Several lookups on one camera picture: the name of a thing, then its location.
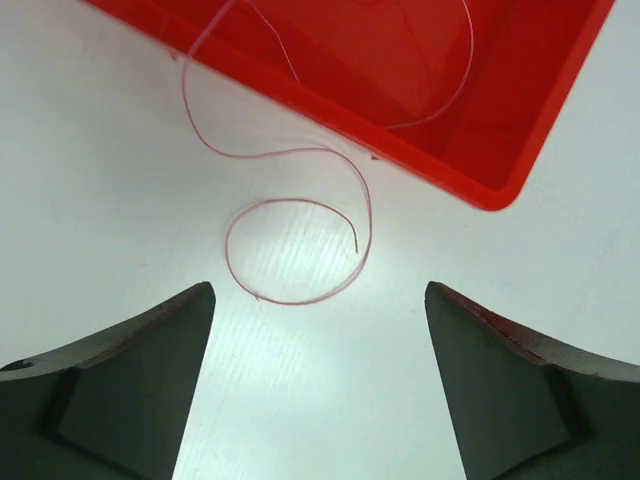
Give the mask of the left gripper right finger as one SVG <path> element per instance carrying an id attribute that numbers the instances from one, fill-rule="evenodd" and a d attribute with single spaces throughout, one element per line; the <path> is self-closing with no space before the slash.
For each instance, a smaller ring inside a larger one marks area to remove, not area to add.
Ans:
<path id="1" fill-rule="evenodd" d="M 639 367 L 502 317 L 439 282 L 425 311 L 469 479 L 636 479 Z"/>

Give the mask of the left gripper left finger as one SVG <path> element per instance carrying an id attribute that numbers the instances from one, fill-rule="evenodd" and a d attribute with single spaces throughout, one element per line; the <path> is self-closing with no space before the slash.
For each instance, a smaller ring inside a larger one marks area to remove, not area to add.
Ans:
<path id="1" fill-rule="evenodd" d="M 172 478 L 215 311 L 202 282 L 1 369 L 4 479 Z"/>

